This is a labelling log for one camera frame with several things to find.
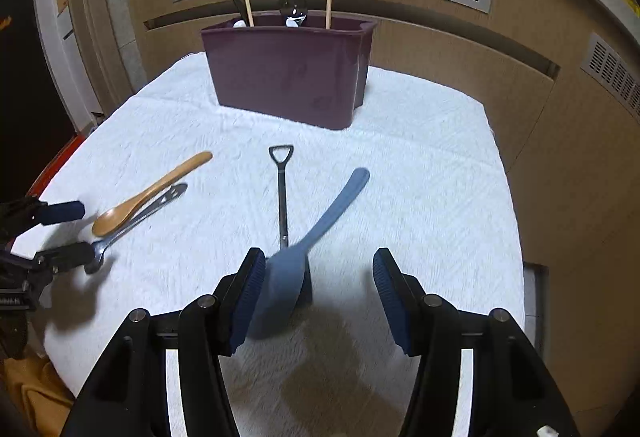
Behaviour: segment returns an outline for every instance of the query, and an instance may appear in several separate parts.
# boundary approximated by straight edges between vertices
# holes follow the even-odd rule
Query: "black spoon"
[[[232,0],[236,5],[236,9],[238,13],[240,13],[240,18],[244,20],[244,23],[249,25],[249,15],[246,14],[246,6],[242,0]]]

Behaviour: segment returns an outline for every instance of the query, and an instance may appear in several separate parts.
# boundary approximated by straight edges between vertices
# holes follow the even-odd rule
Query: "orange fabric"
[[[44,189],[53,179],[53,176],[58,173],[58,170],[62,168],[63,164],[73,155],[73,153],[78,149],[78,146],[82,144],[84,138],[78,134],[71,141],[65,144],[60,151],[56,154],[56,156],[47,164],[47,167],[40,172],[36,182],[31,185],[27,195],[35,195],[36,197],[40,197]]]
[[[24,359],[6,359],[2,377],[14,404],[42,437],[59,437],[73,404],[73,396],[48,357],[28,347]]]

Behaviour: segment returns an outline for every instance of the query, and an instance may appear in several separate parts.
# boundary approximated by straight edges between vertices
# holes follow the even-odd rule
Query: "table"
[[[371,67],[364,106],[334,132],[218,105],[203,53],[178,61],[79,147],[44,192],[79,199],[82,221],[39,226],[14,252],[90,240],[99,212],[202,150],[214,159],[188,190],[110,249],[100,273],[56,277],[34,323],[74,394],[126,315],[181,309],[212,292],[249,247],[278,248],[276,167],[268,146],[293,144],[289,236],[316,222],[357,166],[367,187],[309,255],[314,304],[291,329],[247,340],[221,365],[243,436],[399,432],[418,358],[392,340],[371,275],[379,247],[459,309],[500,306],[524,327],[522,257],[507,179],[482,105],[433,82]],[[463,352],[454,435],[466,435],[471,352]],[[174,437],[184,435],[177,359],[167,356]]]

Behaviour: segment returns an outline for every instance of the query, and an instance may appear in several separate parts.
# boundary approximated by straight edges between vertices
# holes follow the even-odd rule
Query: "wooden spoon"
[[[213,157],[211,152],[200,152],[191,159],[187,159],[180,166],[177,166],[174,170],[171,170],[167,175],[160,180],[154,182],[145,191],[140,192],[138,195],[130,198],[128,201],[124,201],[122,204],[105,211],[95,221],[91,228],[92,233],[96,237],[103,237],[107,233],[110,233],[114,229],[122,226],[145,202],[151,197],[157,195],[159,192],[174,184],[178,179],[181,179],[189,172],[195,170],[198,166],[203,165]]]

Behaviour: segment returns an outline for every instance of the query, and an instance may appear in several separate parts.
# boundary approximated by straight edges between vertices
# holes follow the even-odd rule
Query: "spatula handle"
[[[356,168],[351,177],[344,185],[342,191],[335,198],[334,202],[327,208],[319,221],[312,227],[297,245],[304,251],[309,251],[313,245],[321,239],[321,237],[329,231],[329,228],[335,224],[341,215],[346,211],[349,205],[360,194],[362,189],[369,181],[369,170],[366,168]]]

